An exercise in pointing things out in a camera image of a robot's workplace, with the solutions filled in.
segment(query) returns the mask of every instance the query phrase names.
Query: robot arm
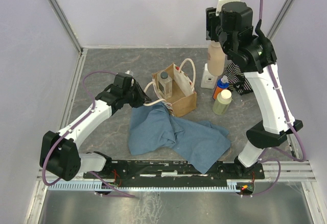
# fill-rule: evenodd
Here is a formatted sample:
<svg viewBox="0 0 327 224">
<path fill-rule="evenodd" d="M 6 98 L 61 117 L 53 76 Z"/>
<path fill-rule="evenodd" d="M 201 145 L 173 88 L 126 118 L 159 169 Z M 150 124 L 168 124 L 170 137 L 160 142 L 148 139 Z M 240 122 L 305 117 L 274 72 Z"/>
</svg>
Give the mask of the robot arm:
<svg viewBox="0 0 327 224">
<path fill-rule="evenodd" d="M 78 149 L 81 144 L 99 124 L 111 117 L 124 104 L 137 108 L 150 101 L 131 75 L 118 73 L 114 83 L 96 96 L 94 109 L 91 105 L 67 127 L 57 133 L 48 131 L 44 135 L 40 166 L 43 167 L 54 143 L 66 134 L 50 156 L 46 170 L 66 181 L 71 180 L 79 172 L 101 171 L 110 158 L 99 152 L 80 154 Z"/>
<path fill-rule="evenodd" d="M 278 78 L 273 45 L 260 29 L 262 20 L 256 25 L 257 35 L 254 35 L 250 7 L 240 0 L 219 2 L 217 8 L 206 9 L 207 39 L 219 42 L 228 60 L 240 67 L 253 88 L 263 118 L 246 132 L 248 142 L 235 158 L 236 171 L 241 176 L 253 168 L 263 149 L 279 146 L 287 140 L 287 134 L 292 133 L 290 126 L 298 131 L 303 124 L 295 120 L 288 109 Z M 274 86 L 272 74 L 278 87 Z M 289 121 L 286 121 L 276 88 L 284 99 Z"/>
</svg>

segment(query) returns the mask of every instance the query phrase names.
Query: yellow bottle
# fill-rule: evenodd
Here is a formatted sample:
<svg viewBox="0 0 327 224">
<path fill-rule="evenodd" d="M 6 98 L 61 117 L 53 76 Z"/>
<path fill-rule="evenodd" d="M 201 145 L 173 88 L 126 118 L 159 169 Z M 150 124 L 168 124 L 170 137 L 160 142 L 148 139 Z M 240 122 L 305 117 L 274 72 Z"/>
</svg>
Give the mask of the yellow bottle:
<svg viewBox="0 0 327 224">
<path fill-rule="evenodd" d="M 217 115 L 222 115 L 226 112 L 231 103 L 231 92 L 229 90 L 222 90 L 215 100 L 213 112 Z"/>
</svg>

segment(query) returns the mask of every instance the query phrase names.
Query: black lid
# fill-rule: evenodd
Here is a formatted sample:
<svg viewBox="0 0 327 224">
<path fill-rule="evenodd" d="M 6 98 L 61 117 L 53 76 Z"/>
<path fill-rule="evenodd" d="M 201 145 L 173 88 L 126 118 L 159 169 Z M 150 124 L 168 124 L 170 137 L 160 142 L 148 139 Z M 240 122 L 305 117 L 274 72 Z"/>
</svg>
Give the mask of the black lid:
<svg viewBox="0 0 327 224">
<path fill-rule="evenodd" d="M 165 80 L 165 79 L 168 78 L 168 73 L 165 72 L 165 71 L 163 71 L 163 72 L 161 72 L 160 77 L 161 77 L 163 80 Z"/>
</svg>

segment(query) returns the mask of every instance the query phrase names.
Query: granite surface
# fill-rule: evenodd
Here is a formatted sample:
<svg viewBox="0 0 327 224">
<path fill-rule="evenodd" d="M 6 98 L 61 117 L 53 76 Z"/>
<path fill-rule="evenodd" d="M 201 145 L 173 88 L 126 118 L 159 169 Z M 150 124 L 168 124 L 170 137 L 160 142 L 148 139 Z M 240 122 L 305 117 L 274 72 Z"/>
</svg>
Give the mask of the granite surface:
<svg viewBox="0 0 327 224">
<path fill-rule="evenodd" d="M 195 90 L 197 92 L 197 109 L 183 118 L 191 121 L 210 120 L 216 125 L 227 128 L 230 132 L 231 148 L 220 160 L 234 160 L 245 146 L 246 131 L 261 120 L 261 113 L 253 93 L 240 96 L 232 93 L 232 103 L 224 115 L 216 115 L 212 111 L 214 100 L 213 90 L 200 87 L 204 64 L 207 59 L 205 48 L 138 48 L 138 49 L 89 49 L 82 71 L 82 77 L 95 70 L 111 70 L 115 72 L 134 72 L 135 79 L 141 87 L 151 81 L 151 74 L 165 69 L 172 62 L 179 65 L 185 58 L 191 58 L 196 66 Z M 188 63 L 183 70 L 192 78 L 192 67 Z M 86 87 L 97 95 L 113 82 L 114 76 L 100 73 L 87 78 Z M 153 89 L 149 88 L 147 95 L 156 100 Z M 78 117 L 91 104 L 91 99 L 79 84 L 70 122 Z M 172 149 L 163 147 L 154 152 L 132 156 L 127 140 L 131 107 L 125 105 L 109 120 L 99 125 L 80 147 L 81 153 L 100 151 L 113 159 L 138 160 L 183 160 Z M 282 149 L 290 151 L 288 143 L 283 143 Z M 267 152 L 265 157 L 275 157 L 288 160 L 275 150 Z"/>
</svg>

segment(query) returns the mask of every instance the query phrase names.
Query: red wire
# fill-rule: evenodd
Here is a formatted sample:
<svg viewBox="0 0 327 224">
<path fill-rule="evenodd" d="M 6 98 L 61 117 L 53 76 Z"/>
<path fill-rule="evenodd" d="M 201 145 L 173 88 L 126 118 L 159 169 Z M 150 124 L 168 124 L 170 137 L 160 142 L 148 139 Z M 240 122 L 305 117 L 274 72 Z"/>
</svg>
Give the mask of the red wire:
<svg viewBox="0 0 327 224">
<path fill-rule="evenodd" d="M 252 171 L 252 183 L 254 183 L 254 181 L 255 181 L 255 173 L 254 171 Z"/>
<path fill-rule="evenodd" d="M 118 187 L 120 187 L 121 184 L 122 184 L 121 177 L 119 176 L 119 174 L 117 174 L 117 171 L 115 169 L 112 171 L 112 173 L 114 173 L 114 183 L 116 183 L 117 177 L 119 177 L 119 185 L 118 185 Z"/>
</svg>

